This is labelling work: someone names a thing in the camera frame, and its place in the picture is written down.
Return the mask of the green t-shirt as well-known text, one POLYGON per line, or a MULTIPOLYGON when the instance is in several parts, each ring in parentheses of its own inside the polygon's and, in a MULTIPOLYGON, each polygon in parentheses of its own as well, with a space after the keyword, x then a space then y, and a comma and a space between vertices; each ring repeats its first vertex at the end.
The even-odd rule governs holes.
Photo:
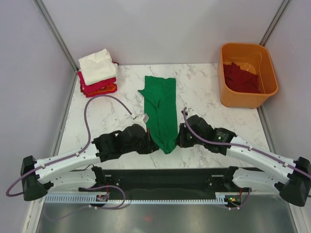
POLYGON ((157 146, 171 153, 178 135, 176 110, 176 79, 145 76, 143 90, 144 112, 148 115, 147 128, 157 146))

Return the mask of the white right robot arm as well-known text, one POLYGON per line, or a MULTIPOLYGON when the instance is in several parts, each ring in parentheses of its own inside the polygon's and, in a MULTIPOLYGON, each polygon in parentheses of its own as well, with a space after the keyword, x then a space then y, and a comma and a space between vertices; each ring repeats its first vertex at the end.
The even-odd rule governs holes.
POLYGON ((288 203, 303 207, 311 190, 311 163, 299 157, 286 158, 263 151, 225 128, 213 128, 198 115, 183 111, 184 123, 176 143, 181 148, 201 145, 212 153, 242 160, 257 171, 231 166, 223 176, 223 187, 228 191, 236 188, 278 193, 288 203))

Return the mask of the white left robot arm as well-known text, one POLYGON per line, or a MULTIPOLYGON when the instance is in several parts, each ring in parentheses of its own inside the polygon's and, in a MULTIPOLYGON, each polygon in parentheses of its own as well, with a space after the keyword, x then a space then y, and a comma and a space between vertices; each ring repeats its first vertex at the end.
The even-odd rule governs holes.
POLYGON ((104 133, 89 140, 79 152, 38 160, 25 157, 20 172, 23 199, 33 201, 49 192, 67 190, 104 191, 107 180, 97 163, 116 160, 130 152, 150 154, 158 149, 149 130, 133 124, 123 131, 104 133))

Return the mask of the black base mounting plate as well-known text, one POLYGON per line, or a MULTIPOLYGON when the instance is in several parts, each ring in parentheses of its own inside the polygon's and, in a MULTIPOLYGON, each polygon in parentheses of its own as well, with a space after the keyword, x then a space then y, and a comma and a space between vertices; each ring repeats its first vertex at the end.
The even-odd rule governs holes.
POLYGON ((116 197, 208 198, 213 194, 248 192, 229 180, 233 167, 184 169, 101 169, 95 172, 95 184, 80 192, 108 191, 116 197))

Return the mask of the orange folded t-shirt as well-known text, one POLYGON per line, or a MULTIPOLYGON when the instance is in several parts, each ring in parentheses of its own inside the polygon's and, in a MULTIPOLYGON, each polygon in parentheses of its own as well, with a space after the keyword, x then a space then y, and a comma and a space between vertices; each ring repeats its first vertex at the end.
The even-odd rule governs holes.
POLYGON ((93 92, 90 92, 88 95, 90 97, 93 97, 93 96, 97 96, 97 95, 102 95, 102 94, 111 94, 111 93, 114 93, 117 91, 117 84, 116 83, 111 83, 111 84, 108 84, 102 88, 99 88, 93 92))

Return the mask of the pink folded t-shirt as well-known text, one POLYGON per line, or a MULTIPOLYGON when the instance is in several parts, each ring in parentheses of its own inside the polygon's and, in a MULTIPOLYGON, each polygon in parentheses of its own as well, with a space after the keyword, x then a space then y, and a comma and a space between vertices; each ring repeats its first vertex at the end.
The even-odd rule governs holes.
POLYGON ((80 89, 81 89, 81 92, 86 96, 86 97, 90 97, 88 94, 90 92, 93 92, 99 88, 102 88, 108 84, 111 84, 111 83, 116 83, 117 82, 117 76, 114 77, 114 78, 111 78, 111 79, 108 79, 108 80, 104 80, 104 81, 101 81, 101 82, 98 82, 98 83, 95 83, 95 84, 92 84, 92 85, 86 85, 85 84, 85 81, 84 81, 84 78, 82 76, 82 73, 81 73, 81 70, 78 71, 78 76, 79 76, 79 82, 80 82, 80 89))

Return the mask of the white folded t-shirt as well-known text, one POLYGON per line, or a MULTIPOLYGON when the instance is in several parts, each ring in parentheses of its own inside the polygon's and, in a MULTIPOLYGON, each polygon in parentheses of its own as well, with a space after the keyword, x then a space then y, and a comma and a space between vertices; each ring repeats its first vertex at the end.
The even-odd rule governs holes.
POLYGON ((92 85, 117 76, 117 68, 107 49, 87 55, 79 60, 86 85, 92 85))

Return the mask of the dark red t-shirt in tub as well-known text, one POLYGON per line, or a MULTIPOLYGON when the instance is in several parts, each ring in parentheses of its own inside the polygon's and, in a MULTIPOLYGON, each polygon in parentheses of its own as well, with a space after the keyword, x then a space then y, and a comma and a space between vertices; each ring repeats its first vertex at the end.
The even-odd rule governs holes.
POLYGON ((240 93, 260 94, 258 75, 242 70, 235 63, 224 64, 223 68, 225 83, 228 88, 240 93))

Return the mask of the orange plastic tub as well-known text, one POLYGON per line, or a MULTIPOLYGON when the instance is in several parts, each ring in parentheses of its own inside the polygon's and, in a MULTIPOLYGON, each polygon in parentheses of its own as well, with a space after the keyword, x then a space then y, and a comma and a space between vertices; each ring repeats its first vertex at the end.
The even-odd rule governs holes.
POLYGON ((258 44, 224 44, 218 83, 220 101, 226 107, 255 109, 278 91, 270 54, 258 44))

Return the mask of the right aluminium frame post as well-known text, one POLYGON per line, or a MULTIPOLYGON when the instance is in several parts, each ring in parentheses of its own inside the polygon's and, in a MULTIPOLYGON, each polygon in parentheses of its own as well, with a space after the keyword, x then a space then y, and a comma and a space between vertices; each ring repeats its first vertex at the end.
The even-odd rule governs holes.
POLYGON ((269 38, 273 34, 274 30, 276 29, 278 23, 280 22, 282 16, 286 12, 287 8, 289 7, 292 0, 282 0, 280 6, 278 7, 273 19, 271 20, 268 28, 266 29, 262 39, 259 42, 259 45, 265 47, 268 43, 269 38))

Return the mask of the aluminium frame post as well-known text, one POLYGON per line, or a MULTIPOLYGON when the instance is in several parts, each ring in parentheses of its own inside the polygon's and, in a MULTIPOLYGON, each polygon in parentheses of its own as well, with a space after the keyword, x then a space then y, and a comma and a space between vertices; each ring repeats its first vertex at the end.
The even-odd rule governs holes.
POLYGON ((53 37, 55 38, 58 46, 60 47, 61 51, 65 55, 67 61, 69 62, 71 68, 77 72, 78 66, 76 62, 73 59, 73 56, 71 55, 64 39, 61 36, 61 33, 59 32, 53 18, 51 17, 51 14, 49 13, 47 7, 44 4, 44 1, 42 0, 33 0, 34 4, 38 8, 41 16, 43 17, 44 21, 46 22, 47 26, 49 27, 53 37))
POLYGON ((282 0, 280 6, 278 7, 273 19, 271 20, 268 28, 266 29, 262 39, 259 42, 259 45, 265 47, 268 43, 269 38, 273 34, 274 30, 276 29, 278 23, 280 22, 282 16, 286 12, 287 8, 289 7, 292 0, 282 0))

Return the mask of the left aluminium frame post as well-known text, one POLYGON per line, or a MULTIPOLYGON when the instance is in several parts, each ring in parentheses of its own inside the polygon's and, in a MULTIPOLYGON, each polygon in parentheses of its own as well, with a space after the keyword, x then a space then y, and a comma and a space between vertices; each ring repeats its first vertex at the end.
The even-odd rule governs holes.
POLYGON ((69 62, 71 68, 77 72, 78 66, 76 62, 73 59, 73 56, 71 55, 64 39, 61 36, 61 33, 59 32, 53 18, 51 17, 51 14, 49 13, 47 7, 44 4, 44 1, 42 0, 33 0, 34 4, 38 8, 41 16, 43 17, 44 21, 46 22, 47 26, 49 27, 53 37, 55 38, 58 46, 60 47, 61 51, 65 55, 67 61, 69 62))

